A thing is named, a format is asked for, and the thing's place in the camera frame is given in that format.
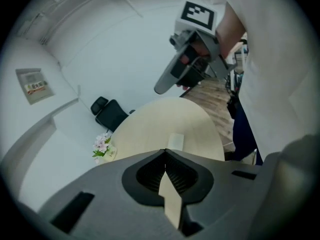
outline white t-shirt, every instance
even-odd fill
[[[293,0],[225,1],[247,31],[239,98],[264,160],[319,131],[319,43]]]

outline office chair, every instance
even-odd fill
[[[119,125],[129,116],[120,107],[119,103],[112,99],[110,102],[99,97],[91,106],[91,112],[96,116],[95,121],[106,127],[109,131],[114,132]]]

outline round table top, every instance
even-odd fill
[[[182,151],[225,160],[214,122],[203,108],[180,97],[152,101],[128,116],[111,138],[117,148],[114,160],[166,149],[171,133],[184,135]]]

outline blue trousers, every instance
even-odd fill
[[[233,124],[233,143],[235,146],[233,160],[241,161],[257,149],[255,164],[262,166],[264,162],[262,161],[255,137],[251,131],[247,116],[241,104],[239,104],[235,114]]]

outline floor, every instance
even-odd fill
[[[227,109],[230,96],[225,83],[215,78],[204,80],[201,85],[189,91],[184,98],[198,104],[211,117],[220,134],[224,152],[234,151],[232,138],[234,120]]]

